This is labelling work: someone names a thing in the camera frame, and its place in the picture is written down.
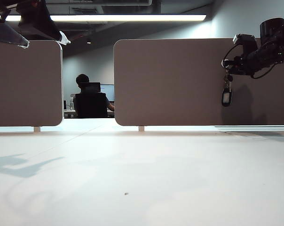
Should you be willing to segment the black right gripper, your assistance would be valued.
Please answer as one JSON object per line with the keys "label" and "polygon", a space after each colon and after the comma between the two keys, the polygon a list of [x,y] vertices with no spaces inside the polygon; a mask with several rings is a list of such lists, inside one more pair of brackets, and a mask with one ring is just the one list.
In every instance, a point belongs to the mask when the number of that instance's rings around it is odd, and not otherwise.
{"label": "black right gripper", "polygon": [[226,71],[232,75],[249,75],[254,74],[263,68],[272,68],[275,66],[275,46],[262,48],[243,46],[243,54],[241,60],[223,60],[224,67],[235,66],[228,68]]}

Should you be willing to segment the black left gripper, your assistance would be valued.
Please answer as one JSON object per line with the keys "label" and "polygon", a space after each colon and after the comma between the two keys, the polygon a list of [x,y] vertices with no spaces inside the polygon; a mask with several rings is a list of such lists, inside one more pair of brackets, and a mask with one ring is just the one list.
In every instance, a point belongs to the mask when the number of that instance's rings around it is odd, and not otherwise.
{"label": "black left gripper", "polygon": [[[63,45],[71,43],[50,18],[45,0],[0,0],[0,14],[10,10],[21,14],[18,27],[37,36],[36,39],[54,40]],[[29,41],[6,23],[0,23],[0,42],[23,48],[29,46]]]}

